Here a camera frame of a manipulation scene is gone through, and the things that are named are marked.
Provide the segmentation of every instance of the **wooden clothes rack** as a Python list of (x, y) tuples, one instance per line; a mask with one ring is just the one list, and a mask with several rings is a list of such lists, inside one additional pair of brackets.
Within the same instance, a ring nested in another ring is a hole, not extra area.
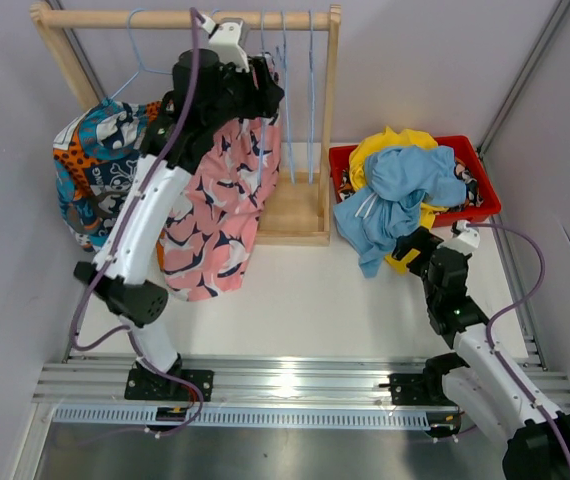
[[(56, 60), (67, 85), (84, 110), (100, 103), (81, 63), (65, 35), (64, 29), (110, 28), (126, 29), (126, 10), (52, 10), (45, 2), (34, 3), (30, 8), (32, 21), (43, 42)], [(309, 31), (308, 12), (266, 12), (263, 28), (281, 30), (283, 20), (288, 30)], [(241, 18), (252, 29), (260, 29), (261, 12), (219, 12), (214, 20)], [(334, 111), (338, 34), (341, 7), (332, 5), (328, 12), (313, 14), (315, 31), (329, 32), (327, 64), (325, 68), (325, 108), (321, 137), (320, 170), (314, 183), (307, 181), (307, 172), (296, 172), (295, 184), (289, 175), (281, 175), (276, 190), (268, 199), (259, 222), (257, 242), (270, 245), (328, 245), (330, 227), (329, 203), (329, 145)], [(179, 29), (191, 27), (188, 11), (142, 11), (131, 20), (131, 28)]]

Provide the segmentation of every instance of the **white table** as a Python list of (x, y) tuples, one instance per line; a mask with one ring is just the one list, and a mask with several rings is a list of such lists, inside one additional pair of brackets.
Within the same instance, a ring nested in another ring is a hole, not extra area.
[[(449, 229), (436, 229), (448, 237)], [(470, 261), (469, 292), (488, 316), (512, 302), (493, 232), (481, 229)], [(148, 278), (163, 285), (155, 261)], [(218, 298), (175, 298), (163, 313), (181, 354), (303, 357), (428, 358), (448, 351), (429, 325), (420, 280), (383, 264), (363, 278), (356, 252), (334, 229), (329, 247), (258, 246), (243, 287)], [(87, 344), (118, 320), (93, 298), (80, 342)], [(527, 351), (514, 313), (496, 335), (515, 358)], [(95, 353), (131, 353), (124, 334)]]

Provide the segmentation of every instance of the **white wall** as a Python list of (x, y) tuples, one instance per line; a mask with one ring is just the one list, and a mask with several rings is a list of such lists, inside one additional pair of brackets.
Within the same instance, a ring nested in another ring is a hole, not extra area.
[[(570, 375), (570, 17), (488, 152), (507, 223), (541, 244), (548, 274), (532, 300), (551, 367)], [(521, 274), (535, 280), (528, 247), (515, 243)]]
[[(133, 10), (139, 7), (203, 11), (267, 10), (267, 0), (66, 0), (65, 7)], [(288, 10), (327, 11), (328, 0), (285, 2)], [(479, 142), (556, 0), (335, 0), (343, 6), (333, 138), (354, 141), (385, 124), (433, 134), (465, 134)], [(190, 47), (185, 32), (136, 31), (148, 66), (171, 70)], [(79, 31), (108, 93), (136, 69), (124, 31)], [(316, 71), (324, 71), (326, 34), (317, 34)], [(266, 35), (268, 50), (281, 32)], [(288, 36), (291, 106), (295, 140), (307, 138), (307, 50), (309, 36)], [(260, 34), (247, 49), (257, 53)], [(320, 136), (324, 75), (317, 74)], [(145, 75), (122, 98), (147, 102), (170, 88), (169, 77)]]
[(56, 132), (79, 111), (28, 8), (28, 0), (0, 2), (0, 480), (43, 362), (60, 358), (79, 292), (79, 248), (58, 213), (51, 154)]

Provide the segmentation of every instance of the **blue cloth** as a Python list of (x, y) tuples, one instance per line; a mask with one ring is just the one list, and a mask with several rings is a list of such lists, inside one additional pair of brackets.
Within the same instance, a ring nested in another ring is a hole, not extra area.
[(418, 228), (421, 202), (455, 207), (465, 183), (454, 175), (454, 150), (390, 147), (365, 160), (367, 186), (334, 207), (338, 232), (360, 255), (365, 277), (376, 276), (396, 240)]

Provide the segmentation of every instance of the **pile of clothes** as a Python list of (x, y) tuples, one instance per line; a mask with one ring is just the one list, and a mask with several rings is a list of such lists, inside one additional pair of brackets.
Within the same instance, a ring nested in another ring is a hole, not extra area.
[(364, 140), (343, 173), (341, 202), (334, 207), (338, 232), (358, 252), (367, 278), (376, 276), (397, 239), (419, 226), (431, 228), (435, 216), (480, 206), (478, 182), (450, 147), (429, 134), (385, 131)]
[[(145, 127), (161, 102), (135, 105), (106, 99), (70, 123), (54, 140), (58, 204), (84, 250), (98, 251), (129, 192)], [(181, 299), (203, 300), (240, 288), (265, 201), (280, 163), (278, 114), (234, 119), (214, 136), (157, 242), (167, 285)]]

